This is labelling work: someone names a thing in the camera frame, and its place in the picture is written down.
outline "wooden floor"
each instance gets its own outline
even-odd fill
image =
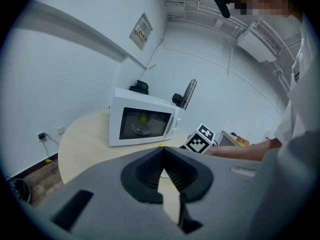
[[[23,178],[31,189],[31,202],[33,207],[39,207],[64,184],[62,182],[58,165],[49,162],[42,168]]]

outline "microwave window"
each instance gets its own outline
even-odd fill
[[[125,107],[123,109],[120,140],[163,136],[171,113]]]

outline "round wooden table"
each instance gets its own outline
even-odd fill
[[[100,162],[133,152],[156,148],[158,145],[180,147],[188,134],[179,128],[173,139],[130,146],[109,146],[109,110],[95,111],[74,121],[65,131],[59,146],[58,164],[63,183]],[[163,208],[177,223],[179,192],[169,178],[160,178],[158,192],[163,195]]]

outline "air conditioner vent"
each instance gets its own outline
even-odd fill
[[[265,39],[272,45],[272,47],[280,54],[282,52],[282,47],[274,39],[274,37],[259,23],[257,22],[254,26],[254,29],[257,30]]]

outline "microwave handle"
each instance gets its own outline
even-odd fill
[[[179,112],[179,110],[175,108],[174,109],[174,116],[171,118],[170,125],[168,126],[168,130],[166,131],[165,135],[167,135],[168,133],[171,133],[174,130],[174,128],[176,127],[176,123],[178,120],[178,112]]]

